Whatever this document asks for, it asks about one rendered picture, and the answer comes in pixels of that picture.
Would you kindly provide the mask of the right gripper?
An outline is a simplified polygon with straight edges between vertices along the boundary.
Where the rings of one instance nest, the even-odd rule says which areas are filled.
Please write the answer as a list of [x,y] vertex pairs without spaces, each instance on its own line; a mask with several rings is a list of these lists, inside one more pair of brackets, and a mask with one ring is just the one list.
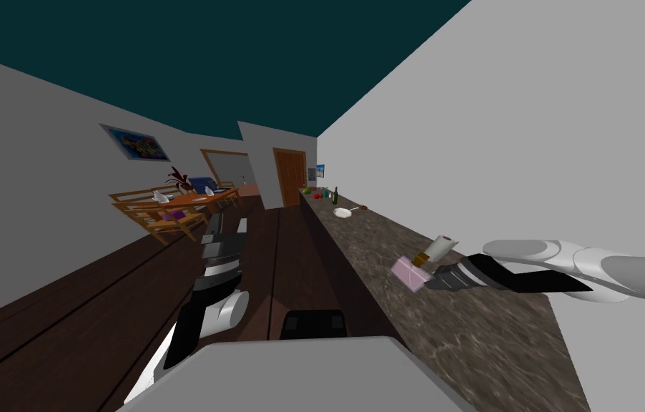
[[431,290],[462,290],[463,279],[458,276],[458,273],[457,265],[441,265],[425,282],[425,287]]

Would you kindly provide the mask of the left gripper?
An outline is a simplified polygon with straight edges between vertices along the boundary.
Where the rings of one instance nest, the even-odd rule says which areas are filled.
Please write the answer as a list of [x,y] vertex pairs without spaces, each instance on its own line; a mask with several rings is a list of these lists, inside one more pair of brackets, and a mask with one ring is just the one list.
[[245,247],[245,234],[247,234],[248,219],[241,218],[236,233],[221,233],[223,214],[215,213],[211,216],[207,234],[216,234],[211,240],[203,240],[205,246],[202,252],[202,259],[224,259],[240,255]]

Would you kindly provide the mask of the white and brown bottle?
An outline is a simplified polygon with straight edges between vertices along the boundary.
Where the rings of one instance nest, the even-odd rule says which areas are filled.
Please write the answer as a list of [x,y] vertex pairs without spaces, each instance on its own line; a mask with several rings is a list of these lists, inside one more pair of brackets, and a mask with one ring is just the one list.
[[423,252],[418,253],[411,261],[412,265],[421,268],[426,262],[438,262],[459,242],[444,235],[439,235]]

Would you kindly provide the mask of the pink flat box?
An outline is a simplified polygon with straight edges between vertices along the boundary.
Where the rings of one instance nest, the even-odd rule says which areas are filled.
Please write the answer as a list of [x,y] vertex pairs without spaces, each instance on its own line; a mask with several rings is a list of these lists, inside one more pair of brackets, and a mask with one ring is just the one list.
[[430,273],[415,266],[405,256],[398,258],[390,268],[390,271],[405,287],[414,293],[423,288],[432,279]]

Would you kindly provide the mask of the wooden dining table with chairs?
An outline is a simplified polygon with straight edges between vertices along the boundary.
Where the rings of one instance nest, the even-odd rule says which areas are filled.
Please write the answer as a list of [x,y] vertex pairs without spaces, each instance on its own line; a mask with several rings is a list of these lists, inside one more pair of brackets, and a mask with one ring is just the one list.
[[189,183],[190,177],[177,168],[173,167],[168,177],[165,186],[109,195],[118,211],[164,245],[168,241],[162,235],[168,232],[181,232],[195,241],[192,228],[208,226],[211,216],[219,212],[219,203],[240,202],[238,189],[231,182],[217,182],[223,192],[212,193],[206,188],[206,193],[199,194]]

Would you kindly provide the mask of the brown wooden door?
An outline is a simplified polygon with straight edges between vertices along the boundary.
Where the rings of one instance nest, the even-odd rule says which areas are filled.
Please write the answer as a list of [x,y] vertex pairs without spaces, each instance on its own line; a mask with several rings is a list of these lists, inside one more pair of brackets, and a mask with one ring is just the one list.
[[300,188],[307,184],[306,155],[302,151],[272,148],[283,207],[299,205]]

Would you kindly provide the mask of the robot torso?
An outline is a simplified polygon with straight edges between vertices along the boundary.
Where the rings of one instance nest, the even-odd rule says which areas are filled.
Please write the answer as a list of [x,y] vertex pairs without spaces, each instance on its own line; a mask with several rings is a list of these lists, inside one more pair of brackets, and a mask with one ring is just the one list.
[[477,412],[388,336],[208,345],[117,412]]

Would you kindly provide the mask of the colourful framed wall picture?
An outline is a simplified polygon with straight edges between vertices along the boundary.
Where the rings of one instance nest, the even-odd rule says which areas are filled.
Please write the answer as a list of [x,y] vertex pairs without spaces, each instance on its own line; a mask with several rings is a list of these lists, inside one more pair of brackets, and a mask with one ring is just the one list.
[[129,160],[169,162],[170,158],[153,136],[100,124],[110,140]]

